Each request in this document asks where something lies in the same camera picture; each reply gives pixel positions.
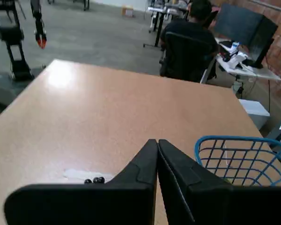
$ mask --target white wall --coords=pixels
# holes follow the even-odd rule
[[[112,6],[131,6],[134,10],[145,11],[147,0],[92,0],[93,2],[102,3]]]

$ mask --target red brick wall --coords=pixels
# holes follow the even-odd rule
[[[259,0],[274,6],[281,7],[281,0]],[[269,19],[274,21],[279,25],[278,30],[275,34],[275,41],[271,46],[268,54],[268,64],[270,69],[275,72],[278,76],[281,77],[281,12],[275,9],[271,9],[248,0],[226,0],[230,4],[238,5],[241,7],[248,8],[254,12],[264,14]],[[281,81],[272,82],[271,84],[271,93],[273,93],[277,98],[281,100]]]

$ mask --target black screw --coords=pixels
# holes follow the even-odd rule
[[[96,184],[104,184],[105,183],[105,179],[104,179],[104,177],[95,177],[93,179],[93,182],[96,183]]]
[[[84,181],[84,183],[85,183],[85,184],[91,184],[92,181],[91,181],[90,179],[86,179],[86,180]]]

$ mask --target dark hair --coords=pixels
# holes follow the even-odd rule
[[[193,0],[190,16],[199,21],[207,19],[212,11],[209,0]]]

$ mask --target wire basket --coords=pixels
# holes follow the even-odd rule
[[[195,145],[195,157],[201,166],[234,185],[281,186],[281,142],[276,140],[204,136]]]

